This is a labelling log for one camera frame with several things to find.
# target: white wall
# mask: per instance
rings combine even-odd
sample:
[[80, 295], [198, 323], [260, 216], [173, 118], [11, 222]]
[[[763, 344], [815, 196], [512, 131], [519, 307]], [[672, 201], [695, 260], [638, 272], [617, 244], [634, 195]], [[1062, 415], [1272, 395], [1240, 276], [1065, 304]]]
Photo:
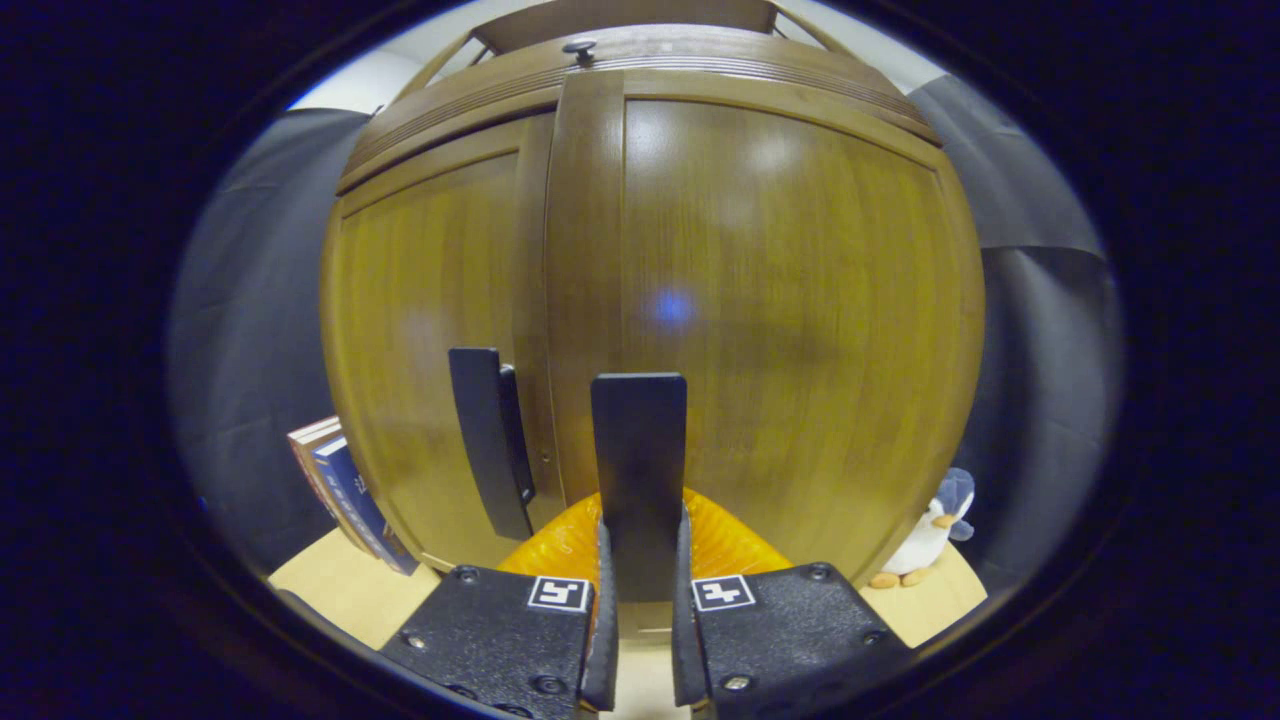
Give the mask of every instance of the white wall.
[[[540, 1], [475, 0], [430, 18], [389, 40], [381, 47], [352, 60], [298, 99], [291, 109], [342, 108], [371, 113], [379, 105], [390, 102], [410, 78], [445, 45], [479, 24]], [[813, 0], [786, 0], [785, 5], [831, 33], [864, 61], [884, 73], [904, 94], [946, 74], [923, 55], [840, 10]], [[791, 40], [817, 45], [785, 18], [778, 18], [778, 27]], [[463, 69], [479, 47], [476, 41], [463, 47], [444, 65], [436, 79]]]

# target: book spine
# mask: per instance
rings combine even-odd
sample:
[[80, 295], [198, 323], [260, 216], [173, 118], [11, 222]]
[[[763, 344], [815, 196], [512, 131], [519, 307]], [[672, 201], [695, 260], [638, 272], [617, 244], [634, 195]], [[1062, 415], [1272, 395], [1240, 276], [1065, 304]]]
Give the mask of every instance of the book spine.
[[329, 511], [329, 516], [332, 516], [334, 523], [338, 524], [338, 529], [342, 530], [342, 534], [347, 536], [351, 544], [356, 546], [356, 548], [365, 555], [374, 555], [372, 548], [370, 548], [369, 544], [361, 539], [360, 534], [356, 533], [356, 529], [351, 525], [351, 520], [348, 520], [347, 516], [342, 514], [342, 510], [337, 507], [337, 502], [334, 501], [333, 495], [328, 491], [328, 483], [325, 483], [324, 477], [320, 475], [320, 468], [316, 466], [315, 457], [311, 452], [293, 438], [289, 438], [289, 448], [293, 450], [293, 456], [297, 457], [298, 465], [302, 466], [302, 474], [306, 475], [307, 483], [311, 484], [311, 489], [315, 491], [316, 497], [320, 498], [320, 505], [324, 505], [324, 509]]
[[315, 461], [333, 491], [334, 500], [374, 553], [397, 573], [412, 575], [417, 561], [399, 543], [399, 538], [390, 533], [381, 511], [369, 496], [369, 488], [356, 470], [351, 450], [343, 447], [328, 459], [316, 455]]

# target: wooden door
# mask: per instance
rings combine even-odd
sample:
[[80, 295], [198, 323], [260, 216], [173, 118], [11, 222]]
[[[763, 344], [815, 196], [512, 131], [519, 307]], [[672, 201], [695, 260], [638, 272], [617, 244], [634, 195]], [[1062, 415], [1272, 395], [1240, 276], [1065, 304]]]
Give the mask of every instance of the wooden door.
[[438, 568], [497, 565], [517, 544], [493, 532], [476, 491], [451, 347], [497, 347], [515, 365], [534, 529], [564, 507], [540, 284], [552, 127], [536, 115], [428, 150], [344, 195], [332, 215], [321, 315], [334, 405], [388, 523]]
[[566, 501], [596, 489], [598, 373], [689, 380], [685, 482], [860, 582], [964, 429], [977, 238], [943, 154], [840, 96], [689, 72], [571, 76], [547, 196]]

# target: stuffed penguin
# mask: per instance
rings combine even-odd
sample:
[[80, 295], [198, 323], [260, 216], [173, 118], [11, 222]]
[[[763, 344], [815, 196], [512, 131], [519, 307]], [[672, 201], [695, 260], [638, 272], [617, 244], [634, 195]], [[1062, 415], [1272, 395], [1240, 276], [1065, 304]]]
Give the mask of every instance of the stuffed penguin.
[[942, 486], [929, 501], [920, 521], [902, 541], [902, 547], [888, 559], [884, 569], [872, 578], [873, 588], [891, 588], [899, 582], [905, 587], [918, 584], [929, 574], [929, 565], [942, 555], [947, 539], [966, 541], [973, 537], [973, 525], [961, 518], [973, 503], [973, 475], [960, 468], [951, 468], [942, 478]]

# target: penguin feet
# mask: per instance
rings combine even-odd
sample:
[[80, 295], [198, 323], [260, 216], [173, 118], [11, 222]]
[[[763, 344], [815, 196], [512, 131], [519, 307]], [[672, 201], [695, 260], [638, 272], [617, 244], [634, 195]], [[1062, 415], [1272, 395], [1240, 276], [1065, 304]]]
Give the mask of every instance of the penguin feet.
[[896, 584], [897, 584], [897, 575], [895, 575], [893, 573], [876, 573], [876, 577], [872, 578], [870, 582], [870, 585], [873, 588], [879, 588], [879, 589], [891, 588]]
[[902, 587], [909, 588], [911, 585], [920, 584], [924, 578], [928, 578], [933, 573], [932, 568], [920, 568], [919, 570], [911, 570], [910, 573], [902, 575]]

